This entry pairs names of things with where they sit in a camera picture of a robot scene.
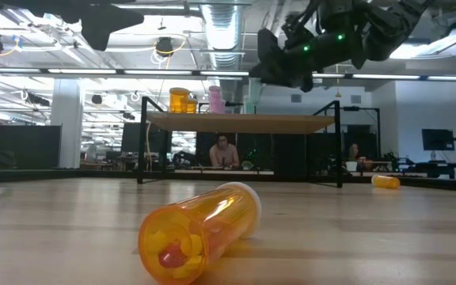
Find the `yellow pill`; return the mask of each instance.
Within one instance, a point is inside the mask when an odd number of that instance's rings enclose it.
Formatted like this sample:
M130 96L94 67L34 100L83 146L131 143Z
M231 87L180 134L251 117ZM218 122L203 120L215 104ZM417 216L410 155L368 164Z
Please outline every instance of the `yellow pill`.
M149 235L147 238L146 247L148 253L158 254L165 249L166 246L168 246L166 234L160 230L156 234Z
M189 270L185 267L179 267L173 270L172 277L174 279L183 279L189 276Z
M176 214L171 218L171 222L179 224L184 227L186 230L189 229L189 218L183 214Z
M159 263L158 256L149 256L147 262L149 263L148 266L150 267L150 271L152 271L153 273L159 275L164 275L166 273L166 269L164 269L162 265Z
M199 256L203 251L202 238L198 234L191 234L191 255L190 257Z
M194 271L200 267L200 264L202 263L202 257L201 256L194 256L186 262L184 265L189 271Z
M189 239L189 237L183 237L182 240L180 241L180 250L184 255L187 255L188 257L191 256L192 252L192 242Z

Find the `yellow container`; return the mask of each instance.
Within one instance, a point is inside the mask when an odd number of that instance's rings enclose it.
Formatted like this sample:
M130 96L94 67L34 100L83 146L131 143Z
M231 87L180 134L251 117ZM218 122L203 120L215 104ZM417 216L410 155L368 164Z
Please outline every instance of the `yellow container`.
M401 181L396 177L374 175L372 177L372 184L379 188L399 189L401 186Z
M196 99L183 98L181 101L180 112L187 114L195 114L198 101Z
M182 112L182 101L187 100L189 96L189 90L184 88L172 88L170 89L170 112L180 113Z
M260 217L260 198L248 185L221 185L150 213L139 232L140 258L160 284L190 284L230 244L253 234Z

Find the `person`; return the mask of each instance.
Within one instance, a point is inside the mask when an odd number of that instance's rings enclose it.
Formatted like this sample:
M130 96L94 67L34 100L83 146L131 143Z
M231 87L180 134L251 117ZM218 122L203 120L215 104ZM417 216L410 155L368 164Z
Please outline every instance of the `person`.
M209 151L211 164L214 167L233 167L240 165L237 147L228 142L227 134L217 134L216 143Z
M361 169L365 171L372 170L371 160L368 160L367 158L359 155L359 148L356 143L353 143L349 147L349 161L358 162L358 165L356 166L356 171L360 171Z

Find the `ceiling duct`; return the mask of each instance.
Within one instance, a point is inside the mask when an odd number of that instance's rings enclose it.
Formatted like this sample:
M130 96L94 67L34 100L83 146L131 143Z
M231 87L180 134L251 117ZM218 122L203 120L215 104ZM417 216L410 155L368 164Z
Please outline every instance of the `ceiling duct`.
M212 67L216 70L238 70L241 56L232 53L239 47L241 34L241 7L232 5L201 6L205 19L205 32L209 49L219 53L209 54ZM221 80L222 97L234 103L242 102L242 93L238 92L237 82Z

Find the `wooden shelf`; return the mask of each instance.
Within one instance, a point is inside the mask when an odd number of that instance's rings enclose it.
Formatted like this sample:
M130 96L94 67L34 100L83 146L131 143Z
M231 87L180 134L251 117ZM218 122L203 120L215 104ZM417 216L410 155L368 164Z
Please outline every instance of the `wooden shelf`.
M311 134L334 123L333 116L147 113L147 119L167 131L250 134Z

